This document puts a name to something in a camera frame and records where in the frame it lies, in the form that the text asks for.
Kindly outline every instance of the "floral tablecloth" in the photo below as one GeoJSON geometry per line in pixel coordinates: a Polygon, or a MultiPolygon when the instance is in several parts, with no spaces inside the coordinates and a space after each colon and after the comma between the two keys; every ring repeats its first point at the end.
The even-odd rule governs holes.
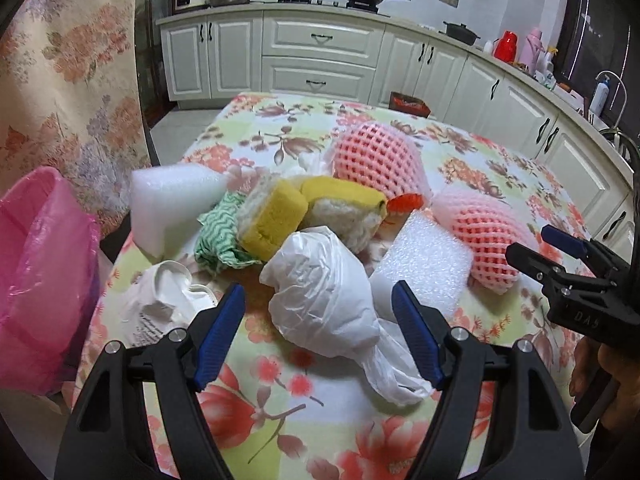
{"type": "MultiPolygon", "coordinates": [[[[539,242],[540,229],[548,223],[587,235],[580,213],[544,166],[475,134],[358,103],[292,94],[240,94],[183,160],[228,171],[230,189],[248,190],[265,171],[284,170],[296,164],[299,154],[324,150],[339,132],[369,120],[392,124],[416,143],[434,193],[458,182],[495,196],[526,219],[539,242]]],[[[369,250],[367,266],[380,260],[402,222],[385,221],[369,250]]],[[[581,263],[545,243],[541,250],[569,272],[587,272],[581,263]]],[[[433,416],[437,393],[417,406],[399,409],[373,392],[355,363],[326,359],[284,341],[268,315],[273,289],[258,282],[260,267],[229,270],[213,280],[196,272],[192,254],[168,256],[187,264],[195,279],[209,283],[218,297],[232,281],[246,290],[246,316],[222,372],[199,395],[214,439],[237,480],[404,478],[433,416]]],[[[76,394],[102,346],[122,338],[119,293],[153,263],[129,237],[92,320],[76,394]]],[[[570,407],[567,385],[577,335],[549,323],[547,309],[540,285],[526,276],[503,296],[470,282],[450,323],[491,343],[510,346],[518,338],[528,338],[570,407]]],[[[145,385],[145,397],[159,465],[176,476],[153,385],[145,385]]],[[[492,397],[493,385],[485,383],[465,472],[478,466],[492,397]]]]}

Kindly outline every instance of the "white foam block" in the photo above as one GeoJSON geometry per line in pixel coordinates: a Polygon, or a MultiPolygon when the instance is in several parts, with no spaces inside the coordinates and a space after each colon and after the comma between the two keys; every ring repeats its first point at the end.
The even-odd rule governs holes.
{"type": "Polygon", "coordinates": [[[452,317],[473,258],[471,249],[454,235],[414,211],[369,278],[378,315],[396,320],[391,289],[405,280],[421,304],[452,317]]]}
{"type": "Polygon", "coordinates": [[[226,181],[226,175],[200,164],[133,171],[130,193],[133,241],[156,258],[179,247],[199,229],[198,215],[220,202],[226,181]]]}

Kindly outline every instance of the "red thermos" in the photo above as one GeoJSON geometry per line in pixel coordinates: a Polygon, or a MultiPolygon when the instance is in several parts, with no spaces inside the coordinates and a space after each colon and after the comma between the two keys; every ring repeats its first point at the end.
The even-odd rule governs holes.
{"type": "Polygon", "coordinates": [[[504,36],[495,47],[494,57],[505,63],[513,63],[516,60],[518,37],[510,30],[505,31],[504,36]]]}

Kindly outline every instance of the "floral curtain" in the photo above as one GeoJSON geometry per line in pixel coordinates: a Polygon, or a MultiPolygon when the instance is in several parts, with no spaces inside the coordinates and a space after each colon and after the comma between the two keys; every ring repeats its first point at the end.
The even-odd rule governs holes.
{"type": "Polygon", "coordinates": [[[134,57],[134,0],[25,0],[0,40],[0,196],[40,165],[74,186],[102,234],[149,165],[134,57]]]}

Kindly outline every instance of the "kitchen cabinet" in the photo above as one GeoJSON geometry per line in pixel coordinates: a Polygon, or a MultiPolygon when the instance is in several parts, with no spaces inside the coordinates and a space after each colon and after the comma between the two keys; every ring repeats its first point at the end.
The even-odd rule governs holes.
{"type": "Polygon", "coordinates": [[[431,110],[429,118],[433,121],[444,121],[465,61],[466,52],[458,47],[429,41],[413,95],[427,103],[431,110]]]}
{"type": "Polygon", "coordinates": [[[262,91],[292,92],[366,103],[375,69],[301,57],[262,58],[262,91]]]}
{"type": "Polygon", "coordinates": [[[610,158],[564,115],[536,160],[558,178],[590,233],[599,232],[627,196],[626,182],[610,158]]]}
{"type": "Polygon", "coordinates": [[[614,251],[623,260],[631,263],[631,256],[634,250],[635,230],[633,199],[629,197],[618,210],[613,213],[612,217],[595,238],[614,251]]]}
{"type": "Polygon", "coordinates": [[[194,18],[163,27],[162,58],[169,100],[208,99],[207,23],[194,18]]]}
{"type": "Polygon", "coordinates": [[[558,109],[508,75],[501,80],[478,133],[497,144],[535,157],[552,133],[558,109]]]}
{"type": "Polygon", "coordinates": [[[365,18],[318,12],[264,13],[264,56],[291,56],[341,61],[375,68],[385,30],[365,18]]]}
{"type": "Polygon", "coordinates": [[[467,57],[444,122],[486,136],[480,126],[492,113],[489,104],[504,76],[494,65],[475,56],[467,57]]]}
{"type": "Polygon", "coordinates": [[[369,104],[388,108],[391,92],[413,95],[429,41],[396,27],[387,27],[382,38],[378,68],[369,104]]]}
{"type": "Polygon", "coordinates": [[[212,99],[260,91],[262,13],[234,13],[207,25],[209,80],[212,99]]]}

